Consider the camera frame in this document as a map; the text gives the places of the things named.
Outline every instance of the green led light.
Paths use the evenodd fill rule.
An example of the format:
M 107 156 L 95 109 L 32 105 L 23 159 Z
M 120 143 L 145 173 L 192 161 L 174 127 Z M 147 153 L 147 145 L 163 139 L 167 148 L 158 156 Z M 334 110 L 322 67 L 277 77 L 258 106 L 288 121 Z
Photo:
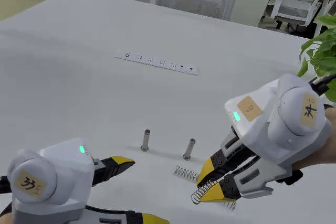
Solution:
M 240 116 L 238 115 L 237 112 L 233 112 L 233 116 L 235 117 L 235 119 L 237 120 L 237 122 L 240 121 Z
M 80 152 L 85 153 L 85 149 L 84 149 L 83 146 L 80 146 L 80 147 L 79 147 L 79 150 L 80 150 Z

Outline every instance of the metal pin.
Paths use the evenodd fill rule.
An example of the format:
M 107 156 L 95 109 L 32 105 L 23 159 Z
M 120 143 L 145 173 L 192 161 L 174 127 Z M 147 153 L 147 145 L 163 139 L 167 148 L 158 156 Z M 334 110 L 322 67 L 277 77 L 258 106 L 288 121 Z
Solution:
M 151 134 L 151 131 L 150 130 L 145 130 L 145 134 L 143 135 L 143 142 L 142 142 L 142 145 L 141 145 L 141 150 L 143 152 L 146 152 L 148 151 L 148 142 L 149 142 L 149 135 Z
M 196 140 L 194 140 L 193 138 L 190 139 L 188 147 L 187 147 L 187 150 L 183 154 L 183 158 L 185 160 L 189 160 L 190 159 L 190 157 L 191 157 L 191 151 L 193 150 L 195 143 L 196 143 Z

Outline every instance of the human hand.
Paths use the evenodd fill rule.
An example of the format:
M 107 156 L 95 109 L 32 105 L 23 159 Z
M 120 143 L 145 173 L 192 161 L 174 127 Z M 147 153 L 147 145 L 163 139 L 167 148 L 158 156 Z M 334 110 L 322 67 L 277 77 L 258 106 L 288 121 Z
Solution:
M 294 163 L 292 166 L 293 170 L 299 170 L 307 166 L 318 164 L 336 163 L 336 108 L 326 109 L 326 117 L 332 125 L 331 136 L 327 139 L 325 145 L 317 152 Z
M 13 224 L 12 213 L 1 216 L 0 224 Z

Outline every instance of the white tabletop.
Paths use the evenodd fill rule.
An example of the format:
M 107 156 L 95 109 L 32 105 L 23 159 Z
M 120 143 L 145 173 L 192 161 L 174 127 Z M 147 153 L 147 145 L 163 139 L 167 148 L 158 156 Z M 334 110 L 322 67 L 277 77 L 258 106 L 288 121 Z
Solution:
M 91 205 L 171 223 L 331 223 L 333 166 L 304 170 L 295 186 L 271 183 L 274 195 L 240 199 L 234 212 L 193 205 L 196 186 L 172 175 L 175 165 L 200 171 L 229 131 L 225 101 L 296 73 L 304 41 L 130 0 L 47 0 L 0 23 L 1 174 L 20 148 L 83 137 L 94 157 L 136 161 L 93 188 Z M 119 49 L 192 63 L 199 75 L 118 60 Z M 9 195 L 0 198 L 3 209 Z

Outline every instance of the table leg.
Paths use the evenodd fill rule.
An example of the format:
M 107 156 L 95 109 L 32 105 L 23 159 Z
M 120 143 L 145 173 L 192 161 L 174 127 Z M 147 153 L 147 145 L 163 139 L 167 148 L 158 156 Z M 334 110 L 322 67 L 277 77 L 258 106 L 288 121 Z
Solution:
M 320 9 L 317 17 L 318 16 L 323 16 L 323 15 L 325 15 L 327 13 L 327 5 L 328 5 L 328 3 L 329 3 L 329 0 L 323 0 L 322 7 L 321 7 L 321 9 Z M 322 28 L 322 24 L 319 23 L 319 22 L 317 22 L 314 37 L 320 35 L 321 28 Z

